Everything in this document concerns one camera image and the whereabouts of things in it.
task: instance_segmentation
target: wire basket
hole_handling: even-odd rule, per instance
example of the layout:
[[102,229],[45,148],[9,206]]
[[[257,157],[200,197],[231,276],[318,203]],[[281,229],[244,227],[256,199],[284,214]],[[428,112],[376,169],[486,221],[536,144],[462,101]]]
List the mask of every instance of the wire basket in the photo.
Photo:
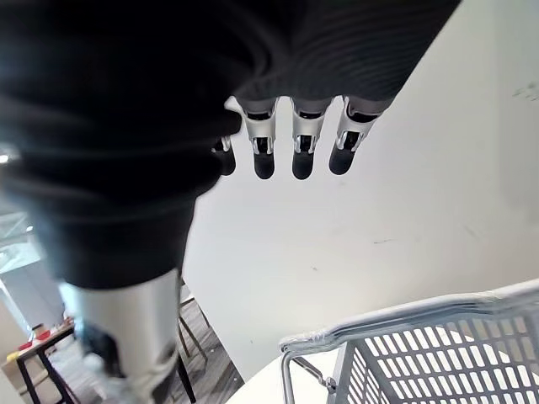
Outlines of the wire basket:
[[[375,311],[280,343],[317,377],[328,404],[539,404],[539,279]],[[302,355],[340,348],[334,376]]]

